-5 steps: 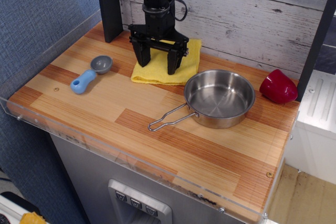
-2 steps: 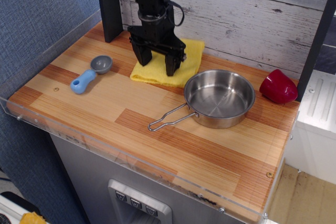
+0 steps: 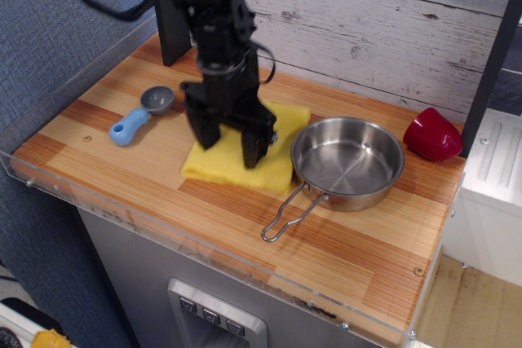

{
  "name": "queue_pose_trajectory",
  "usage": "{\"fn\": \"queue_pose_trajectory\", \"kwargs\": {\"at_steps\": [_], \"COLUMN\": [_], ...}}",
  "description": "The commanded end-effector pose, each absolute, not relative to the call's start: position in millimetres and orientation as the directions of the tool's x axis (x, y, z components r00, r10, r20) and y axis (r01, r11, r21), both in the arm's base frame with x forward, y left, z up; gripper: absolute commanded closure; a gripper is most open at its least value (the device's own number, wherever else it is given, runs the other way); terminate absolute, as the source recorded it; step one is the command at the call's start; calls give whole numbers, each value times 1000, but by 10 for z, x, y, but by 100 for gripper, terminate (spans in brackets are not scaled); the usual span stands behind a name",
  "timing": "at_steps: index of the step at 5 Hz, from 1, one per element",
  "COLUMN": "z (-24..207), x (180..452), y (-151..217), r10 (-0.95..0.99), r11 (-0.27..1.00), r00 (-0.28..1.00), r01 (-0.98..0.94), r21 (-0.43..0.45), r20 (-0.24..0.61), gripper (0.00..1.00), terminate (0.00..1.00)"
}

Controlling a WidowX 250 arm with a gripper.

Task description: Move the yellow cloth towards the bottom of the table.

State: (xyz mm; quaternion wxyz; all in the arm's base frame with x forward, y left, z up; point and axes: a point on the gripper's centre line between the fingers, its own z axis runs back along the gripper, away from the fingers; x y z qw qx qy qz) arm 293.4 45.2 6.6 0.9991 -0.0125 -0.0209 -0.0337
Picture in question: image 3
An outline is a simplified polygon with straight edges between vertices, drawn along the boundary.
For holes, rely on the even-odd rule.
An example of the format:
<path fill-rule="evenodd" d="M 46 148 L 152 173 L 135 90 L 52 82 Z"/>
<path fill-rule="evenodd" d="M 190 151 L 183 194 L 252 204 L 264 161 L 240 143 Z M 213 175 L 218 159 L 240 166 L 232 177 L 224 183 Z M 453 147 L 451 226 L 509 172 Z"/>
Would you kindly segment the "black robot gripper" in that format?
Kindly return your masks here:
<path fill-rule="evenodd" d="M 263 104 L 258 92 L 259 63 L 244 59 L 230 70 L 200 67 L 203 80 L 184 81 L 185 110 L 197 141 L 204 148 L 220 139 L 219 125 L 224 123 L 243 132 L 241 145 L 244 166 L 253 169 L 274 143 L 276 117 Z"/>

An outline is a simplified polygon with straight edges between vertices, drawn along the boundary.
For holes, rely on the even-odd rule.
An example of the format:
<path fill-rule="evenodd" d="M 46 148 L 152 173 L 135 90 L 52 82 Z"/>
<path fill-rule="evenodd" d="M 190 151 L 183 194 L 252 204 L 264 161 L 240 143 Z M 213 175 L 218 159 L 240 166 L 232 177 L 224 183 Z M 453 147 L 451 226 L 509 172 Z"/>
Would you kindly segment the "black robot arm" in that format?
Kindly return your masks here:
<path fill-rule="evenodd" d="M 259 100 L 258 52 L 252 41 L 254 12 L 245 0 L 174 0 L 197 46 L 201 82 L 184 82 L 184 106 L 204 148 L 219 140 L 225 124 L 241 132 L 244 165 L 253 169 L 276 136 L 276 117 Z"/>

